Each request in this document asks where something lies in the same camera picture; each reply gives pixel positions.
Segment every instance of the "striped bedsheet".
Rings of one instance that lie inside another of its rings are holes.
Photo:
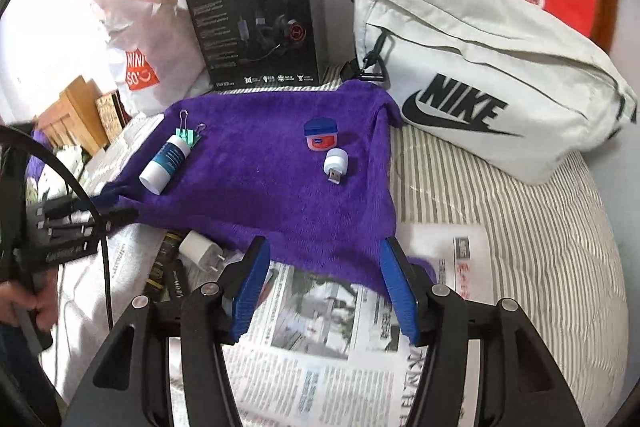
[[[338,69],[328,77],[321,87],[289,89],[337,89]],[[391,142],[398,220],[484,225],[495,300],[521,304],[586,425],[605,425],[622,389],[628,311],[618,248],[580,153],[570,154],[549,182],[531,186],[409,125],[392,129]]]

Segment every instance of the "vaseline lip balm tin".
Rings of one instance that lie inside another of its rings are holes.
[[[312,151],[326,151],[337,146],[338,124],[333,118],[314,118],[305,123],[306,145]]]

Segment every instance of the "headphones image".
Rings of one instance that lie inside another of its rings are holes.
[[[289,49],[299,48],[306,38],[305,27],[292,14],[291,0],[280,0],[284,10],[267,24],[266,5],[269,0],[256,0],[255,29],[257,40],[267,52],[284,55]]]

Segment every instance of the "blue lid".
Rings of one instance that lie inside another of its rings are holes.
[[[314,118],[305,123],[305,136],[333,134],[338,132],[338,124],[333,118]]]

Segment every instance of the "black cable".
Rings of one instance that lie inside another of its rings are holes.
[[[239,62],[240,64],[246,64],[248,62],[260,62],[261,60],[264,60],[269,55],[271,55],[274,51],[276,51],[278,48],[281,48],[281,47],[282,47],[282,44],[278,44],[276,47],[270,49],[270,51],[266,55],[263,55],[260,58],[241,58]]]
[[[109,251],[107,237],[100,237],[100,249],[102,250],[102,270],[104,271],[104,303],[107,306],[107,324],[109,331],[113,330],[113,308],[111,307],[111,274],[109,273]]]
[[[13,127],[7,127],[0,125],[0,143],[7,147],[14,147],[25,151],[36,158],[41,159],[49,167],[51,167],[71,189],[76,193],[76,196],[82,201],[85,201],[89,207],[89,212],[94,218],[94,223],[104,226],[102,215],[95,206],[95,203],[91,200],[86,193],[82,185],[76,180],[75,176],[71,174],[69,169],[54,155],[51,151],[47,150],[44,145],[36,142],[31,136],[17,130]],[[111,280],[109,270],[109,252],[107,250],[106,237],[100,238],[102,245],[102,267],[104,268],[104,299],[107,308],[107,323],[109,329],[113,328],[113,309],[111,306]]]

